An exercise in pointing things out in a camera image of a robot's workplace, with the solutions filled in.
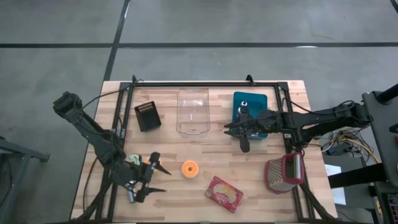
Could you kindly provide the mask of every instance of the metal grater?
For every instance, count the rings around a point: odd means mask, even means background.
[[[265,167],[267,188],[277,194],[288,192],[304,180],[302,155],[294,152],[279,159],[269,160]]]

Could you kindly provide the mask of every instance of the wooden table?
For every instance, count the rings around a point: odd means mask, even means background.
[[[292,101],[310,109],[304,82],[301,80],[287,82]],[[104,82],[102,94],[118,90],[118,88],[119,82]],[[172,175],[155,173],[150,186],[166,189],[167,192],[150,194],[144,203],[130,204],[127,191],[119,187],[114,222],[296,221],[292,193],[276,195],[268,191],[264,184],[265,162],[285,154],[282,134],[270,134],[265,140],[251,141],[251,151],[245,154],[241,152],[237,139],[223,133],[225,130],[223,126],[231,121],[234,92],[265,94],[268,96],[269,109],[277,110],[274,89],[271,87],[209,87],[211,129],[205,138],[182,138],[176,132],[178,90],[179,88],[174,87],[134,89],[124,151],[127,155],[141,154],[144,158],[153,151],[157,151],[161,153],[162,165]],[[104,129],[111,127],[116,99],[117,94],[113,94],[102,97],[99,101],[95,120]],[[148,133],[142,133],[139,130],[133,107],[148,101],[155,101],[162,126]],[[303,113],[295,106],[294,110]],[[82,213],[83,188],[94,159],[93,148],[89,146],[80,176],[72,218]],[[187,160],[196,161],[199,166],[199,173],[194,179],[186,179],[181,174],[181,166]],[[327,211],[337,217],[319,147],[306,148],[304,160],[311,190]],[[102,172],[103,168],[98,162],[88,184],[86,206],[100,189]],[[227,211],[204,196],[214,175],[244,193],[244,200],[236,213]],[[307,214],[301,190],[300,198],[304,214]]]

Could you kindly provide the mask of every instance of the food box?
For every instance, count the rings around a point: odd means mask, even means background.
[[[243,193],[214,176],[205,192],[205,196],[234,213],[241,204]]]

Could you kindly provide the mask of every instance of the gray floor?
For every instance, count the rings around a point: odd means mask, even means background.
[[[0,43],[112,42],[122,4],[4,0]],[[388,0],[133,0],[121,42],[384,42],[398,40],[396,21]],[[68,219],[87,143],[52,102],[66,90],[95,97],[109,52],[0,49],[0,135],[51,153],[31,163],[13,223]],[[398,48],[119,49],[111,80],[305,80],[316,110],[397,83],[397,58]],[[363,136],[375,147],[370,130]]]

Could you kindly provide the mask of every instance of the black container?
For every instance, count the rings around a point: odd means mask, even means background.
[[[157,113],[155,102],[144,103],[135,108],[139,129],[141,132],[156,129],[162,125]]]

